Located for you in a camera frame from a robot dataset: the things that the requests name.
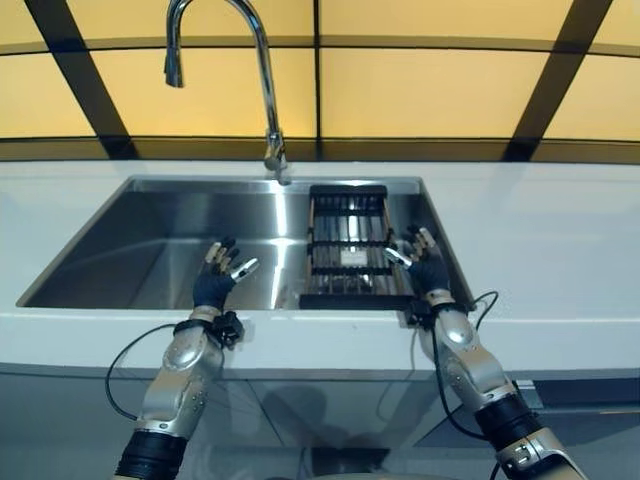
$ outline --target black arm joint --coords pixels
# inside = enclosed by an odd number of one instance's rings
[[[475,418],[497,451],[542,428],[520,395],[507,395],[490,403],[476,412]]]
[[[233,311],[218,315],[213,319],[213,322],[197,318],[184,320],[175,326],[173,334],[191,327],[204,328],[204,331],[215,338],[221,347],[227,347],[229,350],[233,350],[235,344],[244,336],[244,326],[238,319],[236,312]]]
[[[124,449],[116,475],[143,480],[173,480],[186,448],[185,438],[136,431]]]
[[[410,327],[429,330],[434,327],[440,312],[445,310],[455,310],[465,315],[468,313],[465,306],[457,302],[441,303],[432,307],[426,300],[413,300],[409,303],[409,308],[405,310],[404,316]]]

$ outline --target black metal rack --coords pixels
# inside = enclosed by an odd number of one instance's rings
[[[382,185],[313,185],[302,309],[401,310],[411,298],[404,272],[383,255],[394,245]]]

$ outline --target stainless steel sink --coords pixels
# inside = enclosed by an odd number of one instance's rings
[[[240,259],[260,269],[230,294],[227,308],[296,309],[305,288],[309,190],[318,184],[383,184],[396,232],[410,224],[436,233],[456,297],[470,297],[422,181],[132,177],[42,272],[24,307],[190,309],[208,247],[237,239]]]

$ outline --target yellow wall panel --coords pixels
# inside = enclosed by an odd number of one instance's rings
[[[0,1],[0,19],[0,45],[43,41],[23,1]]]
[[[95,135],[53,57],[0,57],[0,137]]]
[[[86,39],[164,37],[168,0],[68,0]],[[269,36],[312,35],[311,0],[254,0]],[[244,18],[222,0],[194,1],[185,10],[187,36],[251,36]]]
[[[640,2],[613,0],[593,43],[636,46],[640,55]]]
[[[325,49],[323,135],[508,137],[547,56]]]
[[[92,52],[131,135],[262,136],[266,116],[253,49],[183,49],[185,87],[165,84],[164,50]],[[315,135],[313,51],[271,49],[286,136]]]
[[[640,140],[640,60],[587,56],[545,138]]]
[[[322,35],[555,40],[571,0],[320,0]]]

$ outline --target faucet spout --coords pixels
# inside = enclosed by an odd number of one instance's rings
[[[180,59],[180,23],[182,14],[191,0],[170,0],[167,9],[167,54],[164,63],[164,72],[167,84],[173,87],[183,87],[182,65]],[[287,168],[285,156],[284,137],[278,123],[278,111],[276,108],[276,96],[271,73],[271,58],[269,55],[269,43],[262,21],[249,0],[227,0],[233,5],[246,20],[258,54],[258,66],[262,83],[262,96],[267,115],[267,150],[264,164],[268,170],[276,173],[276,178],[281,182],[282,171]]]

